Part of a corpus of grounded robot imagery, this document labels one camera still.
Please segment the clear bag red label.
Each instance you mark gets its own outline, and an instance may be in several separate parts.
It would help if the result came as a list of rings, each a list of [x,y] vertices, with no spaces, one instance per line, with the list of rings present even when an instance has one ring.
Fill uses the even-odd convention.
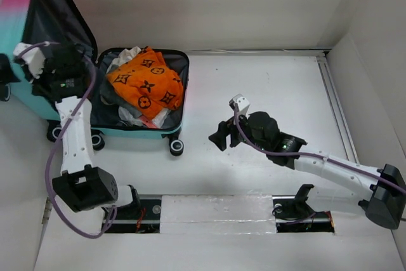
[[[171,110],[164,108],[153,119],[147,119],[146,116],[142,115],[139,116],[139,120],[147,128],[160,129],[170,112]]]

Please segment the cream ruffled cloth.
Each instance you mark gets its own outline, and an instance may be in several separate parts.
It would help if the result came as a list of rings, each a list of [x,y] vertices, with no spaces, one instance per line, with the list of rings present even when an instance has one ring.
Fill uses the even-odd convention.
[[[123,65],[125,63],[128,63],[140,52],[141,52],[141,48],[139,48],[137,46],[132,49],[125,48],[118,54],[117,57],[115,57],[112,60],[112,62],[110,63],[110,65],[107,69],[107,73],[109,73],[110,71],[114,71],[115,69],[117,69],[118,67],[120,67],[121,65]]]

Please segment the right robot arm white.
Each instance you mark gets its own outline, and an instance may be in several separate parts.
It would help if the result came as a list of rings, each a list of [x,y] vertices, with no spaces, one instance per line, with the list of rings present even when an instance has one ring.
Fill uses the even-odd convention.
[[[245,116],[237,112],[221,121],[209,141],[221,151],[244,143],[264,154],[272,163],[319,176],[340,186],[323,189],[303,184],[293,199],[276,203],[273,214],[287,223],[301,223],[325,211],[365,216],[372,223],[396,230],[405,211],[405,179],[391,165],[365,166],[314,149],[304,139],[280,130],[266,112]]]

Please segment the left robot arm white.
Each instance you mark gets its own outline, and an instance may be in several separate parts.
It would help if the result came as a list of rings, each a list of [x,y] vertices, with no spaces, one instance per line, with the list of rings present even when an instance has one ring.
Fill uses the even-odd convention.
[[[141,212],[132,185],[118,185],[108,171],[95,166],[91,132],[92,103],[88,96],[96,83],[96,68],[74,43],[50,43],[44,61],[45,87],[40,89],[55,104],[61,130],[56,143],[63,147],[60,175],[51,180],[51,191],[73,212],[117,206],[128,218]]]

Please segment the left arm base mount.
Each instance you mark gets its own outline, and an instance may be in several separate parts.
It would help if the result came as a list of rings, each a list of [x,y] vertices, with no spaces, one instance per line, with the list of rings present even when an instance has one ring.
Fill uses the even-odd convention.
[[[140,207],[119,208],[107,234],[158,234],[162,197],[142,195]]]

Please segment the grey cloth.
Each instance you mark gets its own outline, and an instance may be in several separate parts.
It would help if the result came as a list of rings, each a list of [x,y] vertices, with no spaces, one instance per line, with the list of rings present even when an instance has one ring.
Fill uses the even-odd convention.
[[[114,87],[104,77],[100,84],[100,96],[108,104],[114,104],[118,106],[121,112],[126,113],[134,117],[135,119],[141,116],[141,112],[133,105],[125,101],[116,92]]]

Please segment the white pads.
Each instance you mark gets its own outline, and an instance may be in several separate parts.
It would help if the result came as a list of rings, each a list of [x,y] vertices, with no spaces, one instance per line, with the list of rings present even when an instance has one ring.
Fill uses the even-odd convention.
[[[144,126],[141,119],[143,115],[137,108],[131,107],[129,110],[122,106],[118,108],[118,115],[121,121],[125,122],[128,126]]]

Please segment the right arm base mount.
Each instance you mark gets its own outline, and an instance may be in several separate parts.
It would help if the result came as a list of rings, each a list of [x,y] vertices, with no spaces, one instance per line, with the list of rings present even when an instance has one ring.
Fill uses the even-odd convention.
[[[314,211],[307,203],[312,184],[300,186],[295,195],[272,197],[272,215],[275,217],[276,233],[334,233],[330,211]]]

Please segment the pink teal kids suitcase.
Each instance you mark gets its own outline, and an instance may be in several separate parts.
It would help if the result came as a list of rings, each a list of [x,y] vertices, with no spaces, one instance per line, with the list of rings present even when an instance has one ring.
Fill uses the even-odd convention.
[[[50,43],[74,43],[84,52],[96,68],[96,83],[88,96],[92,103],[91,132],[93,148],[101,150],[106,135],[128,137],[168,138],[170,153],[179,156],[184,145],[179,139],[183,106],[188,82],[189,59],[177,50],[160,50],[166,65],[178,73],[183,83],[183,103],[172,110],[160,129],[128,126],[118,115],[118,106],[106,103],[100,96],[100,84],[107,78],[112,60],[125,48],[112,48],[99,53],[96,40],[73,0],[2,0],[1,2],[1,100],[15,95],[38,116],[48,121],[47,137],[55,141],[60,130],[60,116],[55,104],[40,89],[45,87],[39,79],[29,82],[22,66],[15,62],[13,50],[18,43],[38,44],[45,58],[51,53]]]

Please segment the orange patterned towel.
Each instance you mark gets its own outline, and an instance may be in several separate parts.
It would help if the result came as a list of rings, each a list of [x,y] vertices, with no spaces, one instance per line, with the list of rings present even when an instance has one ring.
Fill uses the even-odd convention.
[[[132,60],[107,74],[107,81],[125,102],[148,120],[163,109],[177,110],[183,103],[183,83],[161,52],[143,48]]]

